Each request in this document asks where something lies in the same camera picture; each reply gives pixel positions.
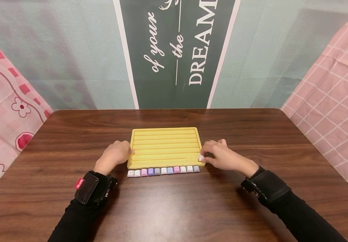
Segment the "lavender keycap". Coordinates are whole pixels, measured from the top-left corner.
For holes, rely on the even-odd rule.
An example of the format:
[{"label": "lavender keycap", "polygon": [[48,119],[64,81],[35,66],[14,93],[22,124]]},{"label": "lavender keycap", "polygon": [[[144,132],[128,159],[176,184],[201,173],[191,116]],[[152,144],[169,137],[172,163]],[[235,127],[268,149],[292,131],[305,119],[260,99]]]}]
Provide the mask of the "lavender keycap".
[{"label": "lavender keycap", "polygon": [[147,174],[148,174],[148,176],[153,176],[154,175],[154,168],[149,168]]},{"label": "lavender keycap", "polygon": [[161,175],[161,169],[160,168],[155,168],[154,176],[159,176],[159,175]]},{"label": "lavender keycap", "polygon": [[167,168],[167,174],[174,174],[174,170],[172,167]]}]

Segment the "pink checkered fabric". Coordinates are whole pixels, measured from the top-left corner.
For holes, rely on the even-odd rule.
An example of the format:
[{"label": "pink checkered fabric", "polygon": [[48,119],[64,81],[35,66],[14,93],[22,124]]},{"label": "pink checkered fabric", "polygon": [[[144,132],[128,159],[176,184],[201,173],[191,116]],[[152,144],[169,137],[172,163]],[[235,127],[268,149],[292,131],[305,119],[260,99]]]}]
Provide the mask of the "pink checkered fabric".
[{"label": "pink checkered fabric", "polygon": [[51,113],[0,51],[0,178]]},{"label": "pink checkered fabric", "polygon": [[282,110],[348,182],[348,23]]}]

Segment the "wooden table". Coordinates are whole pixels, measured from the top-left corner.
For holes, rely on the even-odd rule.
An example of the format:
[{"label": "wooden table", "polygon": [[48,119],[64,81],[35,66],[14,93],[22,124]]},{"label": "wooden table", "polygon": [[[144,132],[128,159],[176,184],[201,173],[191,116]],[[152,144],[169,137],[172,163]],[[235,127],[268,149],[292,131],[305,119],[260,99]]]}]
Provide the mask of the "wooden table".
[{"label": "wooden table", "polygon": [[[0,180],[0,241],[46,241],[78,178],[134,128],[197,127],[201,142],[225,138],[274,171],[348,240],[348,184],[277,109],[62,110],[49,117]],[[100,218],[95,241],[294,241],[243,177],[200,173],[126,178]]]}]

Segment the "hand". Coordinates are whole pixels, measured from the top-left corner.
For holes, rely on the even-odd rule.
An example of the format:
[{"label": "hand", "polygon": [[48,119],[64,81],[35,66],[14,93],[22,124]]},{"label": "hand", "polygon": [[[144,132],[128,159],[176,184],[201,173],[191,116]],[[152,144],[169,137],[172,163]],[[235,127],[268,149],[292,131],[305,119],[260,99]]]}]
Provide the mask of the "hand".
[{"label": "hand", "polygon": [[125,163],[133,153],[128,141],[116,140],[105,149],[103,155],[96,161],[93,171],[108,176],[116,165]]},{"label": "hand", "polygon": [[215,168],[235,170],[247,178],[250,178],[259,169],[259,166],[253,160],[247,159],[230,150],[227,146],[227,141],[224,139],[218,142],[214,140],[205,142],[201,149],[201,155],[205,156],[207,152],[212,153],[215,158],[205,157],[202,161],[210,163]]}]

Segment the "green banner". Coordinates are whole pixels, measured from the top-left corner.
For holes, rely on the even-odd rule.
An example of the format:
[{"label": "green banner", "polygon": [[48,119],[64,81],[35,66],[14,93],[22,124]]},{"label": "green banner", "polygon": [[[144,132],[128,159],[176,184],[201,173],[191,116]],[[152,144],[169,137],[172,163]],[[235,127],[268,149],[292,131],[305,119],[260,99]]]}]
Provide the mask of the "green banner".
[{"label": "green banner", "polygon": [[206,108],[213,96],[210,95],[213,83],[217,84],[229,42],[227,31],[232,30],[238,3],[235,0],[114,0],[114,3],[115,8],[120,8],[117,18],[120,32],[125,33],[123,49],[139,108]]}]

